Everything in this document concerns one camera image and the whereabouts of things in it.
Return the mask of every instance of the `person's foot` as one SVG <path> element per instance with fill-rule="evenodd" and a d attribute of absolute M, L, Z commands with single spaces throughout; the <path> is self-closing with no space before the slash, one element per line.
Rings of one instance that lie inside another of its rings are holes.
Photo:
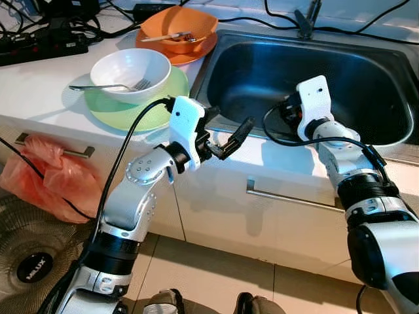
<path fill-rule="evenodd" d="M 162 290 L 148 301 L 143 314 L 185 314 L 182 295 L 177 289 Z"/>
<path fill-rule="evenodd" d="M 262 296 L 253 297 L 248 292 L 242 292 L 237 297 L 236 309 L 234 314 L 286 314 L 285 311 L 276 303 L 263 298 Z"/>

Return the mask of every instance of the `green plate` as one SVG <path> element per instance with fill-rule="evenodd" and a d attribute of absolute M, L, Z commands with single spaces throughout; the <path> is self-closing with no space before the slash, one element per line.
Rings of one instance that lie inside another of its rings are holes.
<path fill-rule="evenodd" d="M 84 92 L 90 112 L 104 124 L 112 128 L 128 131 L 138 114 L 152 101 L 169 96 L 189 96 L 188 78 L 182 70 L 172 67 L 166 87 L 159 94 L 144 103 L 121 103 L 106 96 L 103 92 L 91 90 Z M 161 104 L 147 113 L 138 124 L 136 131 L 145 132 L 159 128 L 169 122 L 170 113 Z"/>

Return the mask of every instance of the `tiled floor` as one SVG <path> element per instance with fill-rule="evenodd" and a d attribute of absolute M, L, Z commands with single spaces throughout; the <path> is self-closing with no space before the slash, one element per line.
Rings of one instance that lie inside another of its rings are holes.
<path fill-rule="evenodd" d="M 141 314 L 147 299 L 165 288 L 177 288 L 197 303 L 187 304 L 187 314 L 232 314 L 237 295 L 244 291 L 274 300 L 287 314 L 356 314 L 360 289 L 154 234 L 147 236 L 134 269 L 126 295 L 133 314 Z M 364 294 L 362 307 L 364 314 L 393 314 L 381 293 L 372 289 Z"/>

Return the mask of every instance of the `silver robot arm segment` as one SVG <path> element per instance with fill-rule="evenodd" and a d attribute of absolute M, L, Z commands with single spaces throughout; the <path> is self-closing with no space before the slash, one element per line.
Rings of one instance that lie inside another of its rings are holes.
<path fill-rule="evenodd" d="M 165 174 L 169 182 L 196 171 L 212 155 L 223 159 L 237 150 L 254 125 L 248 118 L 220 147 L 210 143 L 205 124 L 219 112 L 184 96 L 175 99 L 170 118 L 170 144 L 128 163 L 122 182 L 109 195 L 96 239 L 61 298 L 56 314 L 124 314 L 120 301 L 132 278 L 137 258 L 156 209 L 153 188 Z"/>
<path fill-rule="evenodd" d="M 301 139 L 359 140 L 358 133 L 334 121 L 325 77 L 300 83 L 292 98 L 283 104 L 286 110 L 282 112 L 295 113 L 291 107 L 300 103 L 302 117 L 297 130 Z M 366 285 L 380 289 L 396 313 L 418 314 L 419 220 L 416 214 L 361 147 L 345 141 L 323 141 L 315 145 L 346 210 L 354 274 Z"/>

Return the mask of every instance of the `plastic bag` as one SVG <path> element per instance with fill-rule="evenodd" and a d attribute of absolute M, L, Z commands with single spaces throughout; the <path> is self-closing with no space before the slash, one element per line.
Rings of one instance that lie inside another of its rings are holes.
<path fill-rule="evenodd" d="M 44 179 L 21 157 L 12 154 L 0 175 L 0 186 L 62 221 L 84 223 L 88 219 L 63 198 L 85 215 L 95 217 L 101 196 L 100 180 L 80 158 L 63 155 L 63 151 L 46 137 L 26 137 L 21 153 L 33 162 Z"/>

